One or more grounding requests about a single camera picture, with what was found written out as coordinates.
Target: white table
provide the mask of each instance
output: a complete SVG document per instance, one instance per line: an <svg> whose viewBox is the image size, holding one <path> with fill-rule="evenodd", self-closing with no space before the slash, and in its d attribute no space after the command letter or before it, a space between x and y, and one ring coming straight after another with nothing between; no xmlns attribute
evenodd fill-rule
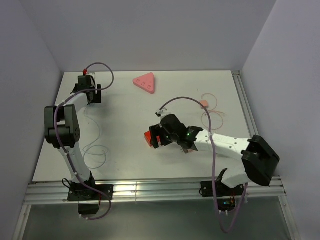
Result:
<svg viewBox="0 0 320 240"><path fill-rule="evenodd" d="M107 163L93 169L96 180L142 180L209 177L212 169L212 153L191 152L185 154L172 143L166 147L153 149L144 139L149 126L158 124L160 118L155 112L168 100L186 96L201 100L205 93L214 94L218 99L217 111L224 112L224 125L215 131L235 138L249 138L250 134L240 104L235 83L230 71L154 71L155 93L149 94L133 85L134 78L149 72L115 72L114 84L102 92L102 103L89 106L88 115L100 125L103 134L95 144L109 149ZM56 104L69 96L80 72L67 72L63 76ZM97 84L102 87L110 83L109 72L95 74ZM215 105L211 96L206 96L209 105ZM189 100L177 100L167 109L188 126L204 127L201 123L203 109ZM212 128L221 124L221 119L212 114ZM84 109L78 113L81 149L99 135L95 123L84 116ZM91 149L101 153L101 147ZM86 156L89 167L96 167L103 157ZM217 157L216 174L223 168L242 164L234 159ZM70 178L67 165L52 145L43 142L34 182L61 181Z"/></svg>

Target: metal frame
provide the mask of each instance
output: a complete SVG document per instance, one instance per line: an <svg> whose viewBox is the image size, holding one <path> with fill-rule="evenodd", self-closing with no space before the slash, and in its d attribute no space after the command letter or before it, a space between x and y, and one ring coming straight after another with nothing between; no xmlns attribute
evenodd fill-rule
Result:
<svg viewBox="0 0 320 240"><path fill-rule="evenodd" d="M234 84L242 106L246 124L251 136L258 135L258 129L241 81L240 72L233 71ZM130 181L98 181L97 184L113 184L112 202L152 202L183 201L205 199L199 195L201 181L210 178L180 178ZM273 177L269 187L250 182L246 198L279 197L284 219L292 240L300 240L300 235L288 205L285 189L279 176ZM27 188L20 217L13 235L14 240L23 238L32 205L77 204L68 202L68 189L61 182L36 182Z"/></svg>

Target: gray floor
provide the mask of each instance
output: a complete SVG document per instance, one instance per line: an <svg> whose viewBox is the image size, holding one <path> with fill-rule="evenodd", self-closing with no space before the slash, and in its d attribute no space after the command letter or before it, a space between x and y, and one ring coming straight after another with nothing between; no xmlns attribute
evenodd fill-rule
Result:
<svg viewBox="0 0 320 240"><path fill-rule="evenodd" d="M229 225L229 217L223 217ZM24 240L288 240L277 197L250 198L234 229L221 232L212 199L114 203L101 220L80 219L76 204L35 205Z"/></svg>

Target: gray wall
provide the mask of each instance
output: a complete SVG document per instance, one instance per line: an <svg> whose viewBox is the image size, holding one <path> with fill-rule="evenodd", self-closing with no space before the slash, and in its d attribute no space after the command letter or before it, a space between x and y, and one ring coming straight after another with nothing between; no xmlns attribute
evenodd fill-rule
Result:
<svg viewBox="0 0 320 240"><path fill-rule="evenodd" d="M278 0L242 74L305 240L320 239L319 10L319 0Z"/></svg>
<svg viewBox="0 0 320 240"><path fill-rule="evenodd" d="M63 71L241 70L276 0L20 0Z"/></svg>
<svg viewBox="0 0 320 240"><path fill-rule="evenodd" d="M61 72L18 0L0 7L0 238L11 239Z"/></svg>

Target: triangular block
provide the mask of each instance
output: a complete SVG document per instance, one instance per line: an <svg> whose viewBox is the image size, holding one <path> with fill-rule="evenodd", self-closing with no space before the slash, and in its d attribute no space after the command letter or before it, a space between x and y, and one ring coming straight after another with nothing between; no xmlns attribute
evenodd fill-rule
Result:
<svg viewBox="0 0 320 240"><path fill-rule="evenodd" d="M155 93L155 76L152 72L136 77L133 84L150 94Z"/></svg>

